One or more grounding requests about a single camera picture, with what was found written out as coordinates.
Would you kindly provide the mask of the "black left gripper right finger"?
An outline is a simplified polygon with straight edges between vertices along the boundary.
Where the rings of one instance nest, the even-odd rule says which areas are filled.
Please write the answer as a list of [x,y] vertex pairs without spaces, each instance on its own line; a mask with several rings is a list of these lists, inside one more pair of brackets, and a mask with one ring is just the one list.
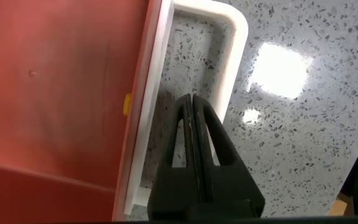
[[194,220],[259,218],[265,199],[208,101],[193,97],[196,132],[203,170],[202,202]]

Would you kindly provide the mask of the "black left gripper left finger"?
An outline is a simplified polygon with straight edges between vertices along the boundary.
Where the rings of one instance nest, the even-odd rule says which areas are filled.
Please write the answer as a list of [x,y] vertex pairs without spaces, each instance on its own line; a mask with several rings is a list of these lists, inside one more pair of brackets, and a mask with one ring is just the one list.
[[[185,137],[185,167],[173,167],[179,122],[183,122]],[[165,151],[147,204],[150,221],[182,222],[188,219],[188,209],[203,200],[203,181],[191,95],[174,104]]]

